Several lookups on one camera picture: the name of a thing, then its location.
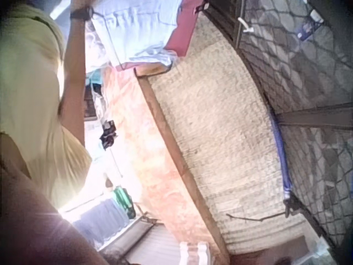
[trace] hand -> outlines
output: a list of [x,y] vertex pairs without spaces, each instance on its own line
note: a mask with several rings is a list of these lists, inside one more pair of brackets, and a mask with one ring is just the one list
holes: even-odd
[[96,0],[71,0],[71,12],[84,7],[90,7]]

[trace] skin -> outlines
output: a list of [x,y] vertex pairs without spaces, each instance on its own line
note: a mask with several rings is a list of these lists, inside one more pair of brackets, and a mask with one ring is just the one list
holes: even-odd
[[[71,10],[92,0],[72,0]],[[84,22],[73,20],[60,121],[84,144]],[[14,141],[0,134],[0,264],[107,264],[32,183]]]

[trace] person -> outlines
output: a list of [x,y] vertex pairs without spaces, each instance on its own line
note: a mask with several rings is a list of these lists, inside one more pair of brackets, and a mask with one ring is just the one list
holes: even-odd
[[90,166],[85,19],[78,14],[92,3],[71,1],[76,16],[65,55],[47,14],[26,1],[1,3],[0,264],[107,264],[57,211],[83,187]]

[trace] woven mat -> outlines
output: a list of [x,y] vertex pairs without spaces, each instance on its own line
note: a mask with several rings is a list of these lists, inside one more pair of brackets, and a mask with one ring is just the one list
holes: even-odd
[[303,234],[300,215],[284,211],[279,158],[257,88],[230,44],[200,15],[186,58],[150,82],[183,156],[231,254]]

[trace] wristwatch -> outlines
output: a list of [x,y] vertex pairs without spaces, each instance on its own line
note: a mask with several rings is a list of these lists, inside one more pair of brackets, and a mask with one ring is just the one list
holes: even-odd
[[93,17],[93,7],[84,7],[76,9],[70,15],[70,19],[81,19],[83,21],[89,21]]

